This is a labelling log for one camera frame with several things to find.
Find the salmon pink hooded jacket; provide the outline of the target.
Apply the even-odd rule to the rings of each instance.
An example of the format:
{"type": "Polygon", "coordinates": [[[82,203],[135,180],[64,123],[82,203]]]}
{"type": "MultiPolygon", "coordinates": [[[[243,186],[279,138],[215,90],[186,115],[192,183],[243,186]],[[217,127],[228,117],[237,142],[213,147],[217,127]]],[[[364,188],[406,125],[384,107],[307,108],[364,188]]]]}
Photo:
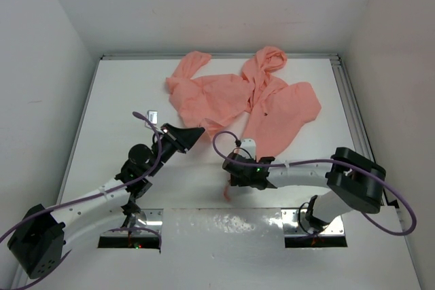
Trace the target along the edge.
{"type": "Polygon", "coordinates": [[[256,142],[257,157],[277,156],[321,111],[310,83],[288,84],[274,75],[287,59],[284,51],[266,46],[244,63],[238,75],[196,77],[211,55],[193,51],[166,79],[169,101],[186,127],[203,127],[209,138],[247,112],[242,137],[256,142]]]}

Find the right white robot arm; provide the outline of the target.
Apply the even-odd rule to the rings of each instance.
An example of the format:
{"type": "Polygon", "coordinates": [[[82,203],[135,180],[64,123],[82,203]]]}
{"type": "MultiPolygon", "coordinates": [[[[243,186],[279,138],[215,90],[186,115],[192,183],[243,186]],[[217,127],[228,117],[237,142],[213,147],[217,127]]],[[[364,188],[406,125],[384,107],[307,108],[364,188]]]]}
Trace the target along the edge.
{"type": "Polygon", "coordinates": [[[232,187],[251,187],[258,190],[289,186],[324,187],[323,195],[314,195],[298,224],[308,234],[319,234],[338,216],[351,211],[377,214],[381,208],[385,170],[360,154],[338,147],[331,157],[329,171],[317,163],[280,163],[274,157],[255,160],[238,153],[230,153],[222,168],[230,174],[232,187]]]}

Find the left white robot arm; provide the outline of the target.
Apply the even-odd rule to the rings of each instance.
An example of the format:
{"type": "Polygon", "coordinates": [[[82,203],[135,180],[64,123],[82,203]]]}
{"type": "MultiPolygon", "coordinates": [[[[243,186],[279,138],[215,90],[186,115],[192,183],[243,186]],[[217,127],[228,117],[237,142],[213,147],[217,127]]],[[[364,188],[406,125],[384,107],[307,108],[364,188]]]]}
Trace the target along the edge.
{"type": "Polygon", "coordinates": [[[75,244],[120,228],[140,211],[136,201],[151,187],[148,179],[175,153],[187,153],[204,131],[163,124],[155,131],[152,146],[131,147],[120,172],[102,186],[60,205],[31,207],[6,235],[8,249],[27,276],[31,280],[46,277],[75,244]]]}

